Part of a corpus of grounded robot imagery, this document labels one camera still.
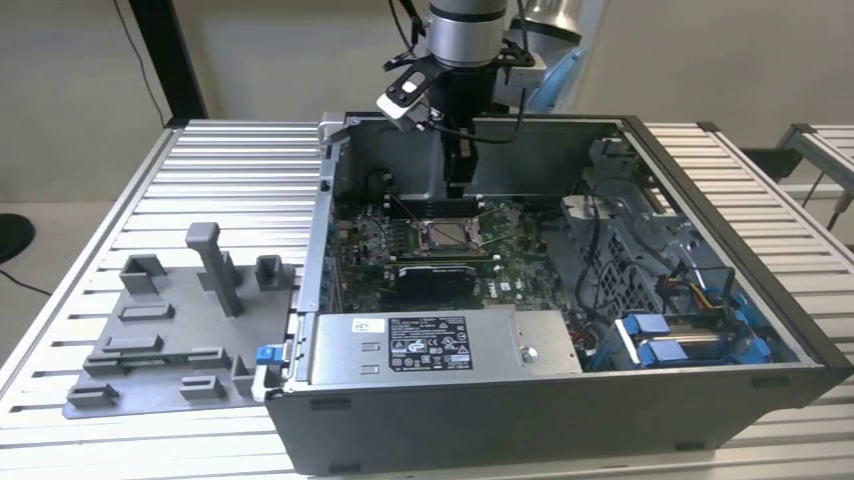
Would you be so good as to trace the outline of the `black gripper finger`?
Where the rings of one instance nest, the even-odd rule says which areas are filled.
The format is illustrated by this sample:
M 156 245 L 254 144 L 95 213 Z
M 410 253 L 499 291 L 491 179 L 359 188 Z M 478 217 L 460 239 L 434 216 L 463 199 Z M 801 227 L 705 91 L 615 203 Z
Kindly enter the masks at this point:
M 448 130 L 443 134 L 443 178 L 450 199 L 463 197 L 476 170 L 479 159 L 476 145 L 471 140 L 460 137 L 460 134 L 470 133 L 471 126 L 472 123 L 460 129 L 452 120 L 443 122 L 443 127 Z

